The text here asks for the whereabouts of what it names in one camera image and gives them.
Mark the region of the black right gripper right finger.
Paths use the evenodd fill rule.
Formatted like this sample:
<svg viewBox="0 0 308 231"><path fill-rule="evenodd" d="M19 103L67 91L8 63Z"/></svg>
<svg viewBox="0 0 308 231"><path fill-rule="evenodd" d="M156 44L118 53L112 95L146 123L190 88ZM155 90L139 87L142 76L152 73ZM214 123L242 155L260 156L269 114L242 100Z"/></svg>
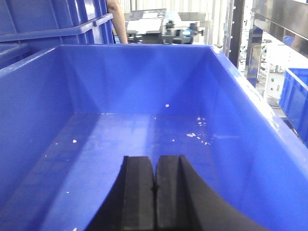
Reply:
<svg viewBox="0 0 308 231"><path fill-rule="evenodd" d="M159 231L263 231L219 196L183 155L160 156L155 174Z"/></svg>

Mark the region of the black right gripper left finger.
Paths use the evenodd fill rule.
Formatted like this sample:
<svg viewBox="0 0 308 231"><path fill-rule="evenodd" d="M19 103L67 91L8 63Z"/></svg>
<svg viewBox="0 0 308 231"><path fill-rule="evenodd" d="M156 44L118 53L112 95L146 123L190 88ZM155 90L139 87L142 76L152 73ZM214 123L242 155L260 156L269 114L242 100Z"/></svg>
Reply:
<svg viewBox="0 0 308 231"><path fill-rule="evenodd" d="M87 231L153 231L154 176L146 156L125 156L106 199Z"/></svg>

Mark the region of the person's bare forearm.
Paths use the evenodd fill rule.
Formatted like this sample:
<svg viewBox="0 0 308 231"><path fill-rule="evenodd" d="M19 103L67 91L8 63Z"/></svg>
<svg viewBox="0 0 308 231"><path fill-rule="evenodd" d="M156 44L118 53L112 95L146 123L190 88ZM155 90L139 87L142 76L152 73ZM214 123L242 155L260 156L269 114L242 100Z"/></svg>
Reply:
<svg viewBox="0 0 308 231"><path fill-rule="evenodd" d="M125 27L125 18L122 10L122 5L119 0L107 0L107 10L113 15L112 23L116 34L122 44L128 44L128 38Z"/></svg>

